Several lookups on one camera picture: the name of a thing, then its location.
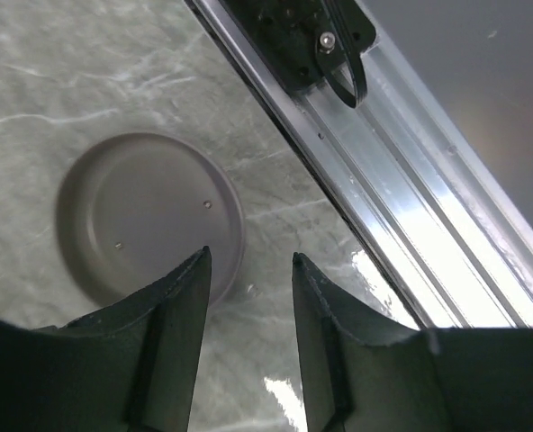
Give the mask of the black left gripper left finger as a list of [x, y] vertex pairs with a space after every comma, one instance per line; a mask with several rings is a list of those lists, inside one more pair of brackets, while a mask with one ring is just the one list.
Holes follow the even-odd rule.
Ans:
[[63, 327], [0, 320], [0, 431], [185, 431], [210, 300], [203, 248]]

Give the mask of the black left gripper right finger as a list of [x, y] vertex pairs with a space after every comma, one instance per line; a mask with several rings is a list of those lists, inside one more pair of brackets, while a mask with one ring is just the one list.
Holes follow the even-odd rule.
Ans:
[[292, 284], [311, 431], [533, 431], [533, 328], [408, 328], [302, 253]]

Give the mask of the grey lid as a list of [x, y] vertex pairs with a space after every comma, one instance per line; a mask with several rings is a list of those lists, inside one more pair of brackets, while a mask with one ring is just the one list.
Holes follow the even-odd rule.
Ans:
[[204, 247], [212, 254], [215, 306], [234, 285], [246, 245], [244, 212], [224, 170], [199, 149], [152, 132], [88, 149], [59, 188], [55, 227], [68, 272], [100, 307]]

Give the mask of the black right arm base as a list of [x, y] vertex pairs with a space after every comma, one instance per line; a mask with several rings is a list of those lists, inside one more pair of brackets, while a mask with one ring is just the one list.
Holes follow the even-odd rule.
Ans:
[[355, 1], [226, 1], [278, 84], [300, 95], [327, 82], [348, 107], [367, 95], [361, 55], [376, 29]]

